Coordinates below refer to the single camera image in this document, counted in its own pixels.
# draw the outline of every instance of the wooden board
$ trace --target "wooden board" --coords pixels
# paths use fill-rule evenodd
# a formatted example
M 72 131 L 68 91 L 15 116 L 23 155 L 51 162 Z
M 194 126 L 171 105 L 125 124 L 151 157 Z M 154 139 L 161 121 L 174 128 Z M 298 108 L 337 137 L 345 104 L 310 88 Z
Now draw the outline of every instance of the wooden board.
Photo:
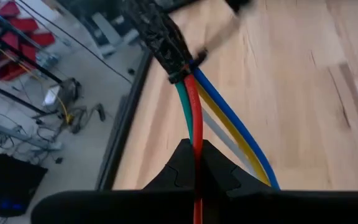
M 201 66 L 259 143 L 283 189 L 358 190 L 358 92 L 346 41 L 338 35 L 337 4 L 257 1 L 238 33 Z M 172 15 L 192 52 L 231 16 L 222 0 Z M 205 139 L 242 166 L 204 130 Z M 187 137 L 176 89 L 154 61 L 113 189 L 144 187 Z

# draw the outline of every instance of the gray cable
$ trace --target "gray cable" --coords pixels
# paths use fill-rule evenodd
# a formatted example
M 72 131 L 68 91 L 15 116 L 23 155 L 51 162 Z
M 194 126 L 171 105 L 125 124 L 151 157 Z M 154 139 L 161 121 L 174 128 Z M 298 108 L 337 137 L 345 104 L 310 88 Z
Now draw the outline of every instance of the gray cable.
M 219 137 L 220 140 L 236 155 L 240 161 L 246 166 L 249 174 L 257 178 L 254 168 L 252 168 L 246 155 L 239 149 L 232 139 L 223 131 L 223 129 L 215 122 L 215 120 L 203 108 L 203 120 L 212 129 L 212 131 Z

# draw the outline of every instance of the yellow wire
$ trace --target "yellow wire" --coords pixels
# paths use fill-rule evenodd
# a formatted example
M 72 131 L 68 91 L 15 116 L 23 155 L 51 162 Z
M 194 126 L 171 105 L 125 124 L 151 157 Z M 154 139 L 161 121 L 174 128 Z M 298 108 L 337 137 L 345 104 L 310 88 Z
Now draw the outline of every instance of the yellow wire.
M 0 52 L 2 52 L 5 56 L 7 56 L 9 59 L 11 59 L 13 62 L 16 61 L 16 59 L 14 59 L 12 56 L 10 56 L 9 54 L 7 54 L 5 51 L 3 51 L 3 49 L 0 48 Z M 24 64 L 22 62 L 18 62 L 18 65 L 23 68 L 26 72 L 28 72 L 31 76 L 33 76 L 38 82 L 40 82 L 40 84 L 42 85 L 42 80 L 37 76 L 34 75 L 34 73 L 32 73 L 32 71 L 30 71 L 26 66 L 24 66 Z M 68 124 L 69 122 L 69 118 L 68 118 L 68 113 L 67 113 L 67 109 L 66 106 L 64 105 L 63 101 L 57 96 L 57 94 L 55 94 L 53 91 L 51 91 L 51 93 L 53 93 L 56 96 L 56 99 L 59 101 L 59 103 L 62 105 L 64 114 L 65 114 L 65 120 Z
M 269 178 L 264 171 L 264 168 L 260 165 L 260 162 L 252 149 L 249 147 L 246 140 L 241 136 L 240 132 L 234 127 L 230 122 L 227 116 L 222 112 L 222 110 L 217 106 L 217 104 L 212 100 L 204 88 L 197 82 L 197 90 L 200 96 L 204 99 L 205 103 L 214 111 L 215 115 L 222 121 L 223 125 L 227 128 L 233 138 L 236 140 L 239 147 L 244 151 L 244 154 L 249 158 L 251 166 L 254 168 L 255 173 L 258 175 L 260 181 L 270 185 Z

